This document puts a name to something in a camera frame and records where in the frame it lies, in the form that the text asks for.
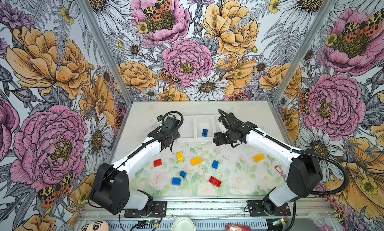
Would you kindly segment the red lego small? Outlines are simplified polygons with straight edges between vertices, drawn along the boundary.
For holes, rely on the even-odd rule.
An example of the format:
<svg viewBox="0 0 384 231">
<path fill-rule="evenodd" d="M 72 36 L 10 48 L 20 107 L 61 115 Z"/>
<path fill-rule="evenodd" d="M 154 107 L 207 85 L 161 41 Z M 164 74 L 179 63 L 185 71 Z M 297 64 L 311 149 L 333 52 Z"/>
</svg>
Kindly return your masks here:
<svg viewBox="0 0 384 231">
<path fill-rule="evenodd" d="M 157 159 L 157 160 L 154 160 L 154 167 L 159 167 L 161 166 L 163 163 L 162 163 L 162 160 L 161 159 Z"/>
</svg>

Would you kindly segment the white three-compartment tray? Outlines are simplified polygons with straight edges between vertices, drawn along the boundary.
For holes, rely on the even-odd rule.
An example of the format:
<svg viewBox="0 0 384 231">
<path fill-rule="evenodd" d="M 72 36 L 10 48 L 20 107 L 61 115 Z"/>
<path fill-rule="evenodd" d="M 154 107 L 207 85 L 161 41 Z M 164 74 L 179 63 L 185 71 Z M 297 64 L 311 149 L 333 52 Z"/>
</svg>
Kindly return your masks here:
<svg viewBox="0 0 384 231">
<path fill-rule="evenodd" d="M 196 142 L 212 142 L 213 134 L 224 131 L 224 127 L 220 125 L 219 114 L 196 114 L 185 115 L 184 122 L 178 130 L 180 138 L 177 143 L 196 143 Z M 203 129 L 208 129 L 208 136 L 203 137 Z"/>
</svg>

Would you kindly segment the blue lego long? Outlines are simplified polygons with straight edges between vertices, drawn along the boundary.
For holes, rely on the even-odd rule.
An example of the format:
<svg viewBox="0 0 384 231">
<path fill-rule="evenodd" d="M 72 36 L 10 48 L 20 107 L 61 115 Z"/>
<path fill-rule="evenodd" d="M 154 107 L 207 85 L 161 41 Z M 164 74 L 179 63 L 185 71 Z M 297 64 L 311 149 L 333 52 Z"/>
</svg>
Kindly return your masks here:
<svg viewBox="0 0 384 231">
<path fill-rule="evenodd" d="M 207 137 L 208 136 L 208 129 L 203 129 L 202 136 Z"/>
</svg>

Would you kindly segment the yellow lego long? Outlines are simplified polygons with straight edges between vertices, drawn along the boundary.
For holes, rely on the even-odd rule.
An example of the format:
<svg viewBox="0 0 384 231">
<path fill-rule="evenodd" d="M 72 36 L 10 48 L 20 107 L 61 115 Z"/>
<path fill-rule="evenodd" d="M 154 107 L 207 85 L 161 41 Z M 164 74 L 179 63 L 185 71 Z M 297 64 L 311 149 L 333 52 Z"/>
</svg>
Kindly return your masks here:
<svg viewBox="0 0 384 231">
<path fill-rule="evenodd" d="M 194 159 L 191 159 L 191 165 L 196 166 L 203 162 L 203 159 L 201 157 L 196 157 Z"/>
<path fill-rule="evenodd" d="M 258 154 L 258 155 L 256 155 L 256 156 L 253 157 L 253 159 L 254 159 L 254 161 L 255 161 L 256 163 L 262 161 L 264 158 L 265 158 L 265 156 L 264 156 L 263 154 Z"/>
</svg>

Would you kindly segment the blue lego small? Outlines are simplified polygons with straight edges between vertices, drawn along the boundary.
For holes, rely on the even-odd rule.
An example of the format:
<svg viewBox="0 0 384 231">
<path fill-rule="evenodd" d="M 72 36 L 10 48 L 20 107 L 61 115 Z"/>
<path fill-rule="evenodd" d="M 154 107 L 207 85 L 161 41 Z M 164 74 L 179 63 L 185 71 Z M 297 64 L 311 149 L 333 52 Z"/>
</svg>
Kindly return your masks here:
<svg viewBox="0 0 384 231">
<path fill-rule="evenodd" d="M 187 173 L 186 173 L 186 172 L 184 172 L 184 171 L 181 171 L 181 172 L 180 172 L 180 176 L 181 176 L 181 177 L 185 178 L 185 177 L 186 177 L 186 175 L 187 175 Z"/>
<path fill-rule="evenodd" d="M 219 162 L 214 160 L 213 163 L 212 163 L 212 168 L 217 169 L 218 166 L 219 166 Z"/>
</svg>

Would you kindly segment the red lego long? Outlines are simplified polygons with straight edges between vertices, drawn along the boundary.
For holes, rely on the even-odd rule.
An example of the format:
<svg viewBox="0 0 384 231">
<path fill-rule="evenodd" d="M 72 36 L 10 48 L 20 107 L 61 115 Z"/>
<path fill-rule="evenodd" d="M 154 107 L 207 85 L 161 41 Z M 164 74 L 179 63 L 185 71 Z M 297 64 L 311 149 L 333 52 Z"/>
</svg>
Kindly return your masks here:
<svg viewBox="0 0 384 231">
<path fill-rule="evenodd" d="M 209 179 L 209 183 L 214 185 L 215 187 L 219 188 L 222 184 L 222 182 L 218 179 L 216 179 L 215 177 L 211 176 L 210 179 Z"/>
</svg>

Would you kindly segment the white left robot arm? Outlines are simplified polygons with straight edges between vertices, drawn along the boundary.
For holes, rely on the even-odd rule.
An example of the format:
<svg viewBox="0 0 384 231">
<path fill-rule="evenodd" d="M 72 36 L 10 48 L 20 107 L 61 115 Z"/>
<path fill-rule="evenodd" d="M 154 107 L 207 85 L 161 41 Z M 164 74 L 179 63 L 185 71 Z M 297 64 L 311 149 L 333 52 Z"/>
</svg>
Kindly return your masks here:
<svg viewBox="0 0 384 231">
<path fill-rule="evenodd" d="M 181 136 L 179 128 L 184 123 L 178 111 L 170 111 L 157 119 L 161 125 L 151 131 L 136 150 L 113 164 L 99 166 L 88 197 L 89 202 L 96 204 L 95 208 L 103 208 L 113 215 L 133 211 L 141 216 L 148 216 L 155 210 L 153 197 L 141 190 L 131 191 L 130 181 L 149 159 L 172 148 Z"/>
</svg>

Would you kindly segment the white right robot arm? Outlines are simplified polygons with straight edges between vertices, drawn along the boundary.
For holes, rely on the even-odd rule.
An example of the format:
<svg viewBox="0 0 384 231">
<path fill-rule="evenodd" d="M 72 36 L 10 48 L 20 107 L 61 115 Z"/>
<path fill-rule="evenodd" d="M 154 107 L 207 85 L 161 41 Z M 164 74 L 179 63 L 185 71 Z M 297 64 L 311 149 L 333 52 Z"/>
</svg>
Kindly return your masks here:
<svg viewBox="0 0 384 231">
<path fill-rule="evenodd" d="M 266 215 L 276 215 L 277 210 L 309 195 L 333 195 L 345 190 L 350 182 L 346 169 L 338 162 L 317 155 L 313 150 L 302 150 L 286 144 L 267 134 L 251 122 L 243 122 L 233 113 L 218 110 L 218 121 L 225 128 L 213 135 L 216 146 L 231 145 L 235 148 L 241 144 L 254 146 L 281 163 L 288 170 L 284 183 L 273 188 L 262 201 L 262 210 Z M 320 161 L 336 166 L 343 174 L 342 184 L 330 191 L 317 192 L 315 187 L 323 179 Z"/>
</svg>

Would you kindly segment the green circuit board left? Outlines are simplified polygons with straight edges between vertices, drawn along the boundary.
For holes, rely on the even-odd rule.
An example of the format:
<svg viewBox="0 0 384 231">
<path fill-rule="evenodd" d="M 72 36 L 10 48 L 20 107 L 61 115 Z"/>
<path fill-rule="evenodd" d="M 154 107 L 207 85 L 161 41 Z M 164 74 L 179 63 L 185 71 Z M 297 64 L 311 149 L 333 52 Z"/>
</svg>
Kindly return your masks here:
<svg viewBox="0 0 384 231">
<path fill-rule="evenodd" d="M 159 223 L 160 220 L 154 219 L 154 220 L 143 220 L 143 221 L 138 221 L 138 227 L 154 227 Z"/>
</svg>

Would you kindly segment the white round cup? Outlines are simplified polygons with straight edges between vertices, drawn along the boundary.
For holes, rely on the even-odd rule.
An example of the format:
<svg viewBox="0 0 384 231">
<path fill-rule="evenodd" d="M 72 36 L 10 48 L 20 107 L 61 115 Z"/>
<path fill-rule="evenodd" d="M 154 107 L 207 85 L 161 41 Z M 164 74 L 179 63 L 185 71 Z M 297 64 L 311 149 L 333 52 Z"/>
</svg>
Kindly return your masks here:
<svg viewBox="0 0 384 231">
<path fill-rule="evenodd" d="M 180 217 L 172 224 L 171 231 L 196 231 L 196 226 L 191 219 Z"/>
</svg>

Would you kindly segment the red packet at bottom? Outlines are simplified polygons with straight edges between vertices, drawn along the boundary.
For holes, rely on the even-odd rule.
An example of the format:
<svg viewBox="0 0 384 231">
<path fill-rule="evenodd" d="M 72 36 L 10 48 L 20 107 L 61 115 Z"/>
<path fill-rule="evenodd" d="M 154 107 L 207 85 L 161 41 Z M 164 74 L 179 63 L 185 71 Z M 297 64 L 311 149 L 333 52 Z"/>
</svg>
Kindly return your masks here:
<svg viewBox="0 0 384 231">
<path fill-rule="evenodd" d="M 226 231 L 251 231 L 251 227 L 227 224 Z"/>
</svg>

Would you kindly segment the cartoon face toy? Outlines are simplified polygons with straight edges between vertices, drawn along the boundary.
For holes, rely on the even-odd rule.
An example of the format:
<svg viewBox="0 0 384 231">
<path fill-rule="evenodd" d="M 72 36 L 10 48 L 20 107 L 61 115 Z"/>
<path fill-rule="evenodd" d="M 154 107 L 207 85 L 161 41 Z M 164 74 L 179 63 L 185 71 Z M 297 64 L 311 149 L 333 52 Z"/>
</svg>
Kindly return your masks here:
<svg viewBox="0 0 384 231">
<path fill-rule="evenodd" d="M 80 231 L 109 231 L 109 224 L 106 221 L 95 221 L 82 226 Z"/>
</svg>

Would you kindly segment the clear plastic bottle pink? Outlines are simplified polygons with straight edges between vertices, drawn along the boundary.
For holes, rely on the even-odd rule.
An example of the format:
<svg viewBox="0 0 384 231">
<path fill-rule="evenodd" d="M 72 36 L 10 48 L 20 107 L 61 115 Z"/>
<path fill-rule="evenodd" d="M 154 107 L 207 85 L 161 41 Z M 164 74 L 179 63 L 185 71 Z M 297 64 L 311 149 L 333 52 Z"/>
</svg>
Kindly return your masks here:
<svg viewBox="0 0 384 231">
<path fill-rule="evenodd" d="M 308 214 L 309 219 L 315 224 L 319 231 L 332 231 L 333 229 L 325 222 L 318 213 L 311 212 Z"/>
</svg>

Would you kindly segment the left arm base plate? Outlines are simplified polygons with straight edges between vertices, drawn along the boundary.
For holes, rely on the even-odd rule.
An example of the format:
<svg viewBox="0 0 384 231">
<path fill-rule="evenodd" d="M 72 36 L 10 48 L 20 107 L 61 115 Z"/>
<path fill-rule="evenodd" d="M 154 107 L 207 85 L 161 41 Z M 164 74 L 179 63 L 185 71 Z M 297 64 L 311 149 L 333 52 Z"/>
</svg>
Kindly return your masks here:
<svg viewBox="0 0 384 231">
<path fill-rule="evenodd" d="M 125 218 L 165 218 L 167 214 L 167 201 L 153 201 L 143 210 L 128 209 L 124 212 Z"/>
</svg>

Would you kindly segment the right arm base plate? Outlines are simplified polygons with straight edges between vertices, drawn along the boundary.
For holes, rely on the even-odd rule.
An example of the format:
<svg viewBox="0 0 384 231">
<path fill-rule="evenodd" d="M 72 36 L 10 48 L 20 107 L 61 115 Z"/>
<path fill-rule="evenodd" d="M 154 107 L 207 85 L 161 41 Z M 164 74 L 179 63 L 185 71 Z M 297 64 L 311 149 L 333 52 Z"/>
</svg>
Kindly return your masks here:
<svg viewBox="0 0 384 231">
<path fill-rule="evenodd" d="M 264 200 L 248 200 L 246 210 L 248 210 L 251 217 L 286 217 L 291 215 L 288 203 L 278 207 L 272 202 Z"/>
</svg>

